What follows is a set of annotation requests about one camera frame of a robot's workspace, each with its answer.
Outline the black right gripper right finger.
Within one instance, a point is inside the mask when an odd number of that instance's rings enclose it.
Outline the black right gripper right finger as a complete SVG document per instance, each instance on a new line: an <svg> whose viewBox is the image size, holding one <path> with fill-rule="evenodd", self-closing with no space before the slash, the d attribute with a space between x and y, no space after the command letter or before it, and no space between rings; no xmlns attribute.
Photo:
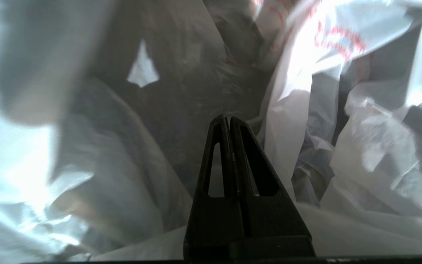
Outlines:
<svg viewBox="0 0 422 264"><path fill-rule="evenodd" d="M230 244L233 259L315 257L311 234L250 126L232 117L243 238Z"/></svg>

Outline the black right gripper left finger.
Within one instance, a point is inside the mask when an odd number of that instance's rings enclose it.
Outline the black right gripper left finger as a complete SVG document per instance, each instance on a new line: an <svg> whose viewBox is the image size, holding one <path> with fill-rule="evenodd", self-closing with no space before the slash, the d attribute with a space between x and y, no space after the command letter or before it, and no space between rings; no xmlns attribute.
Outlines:
<svg viewBox="0 0 422 264"><path fill-rule="evenodd" d="M213 151L219 144L223 197L209 195ZM185 259L230 259L230 244L241 238L241 206L227 119L209 125L189 222L183 241Z"/></svg>

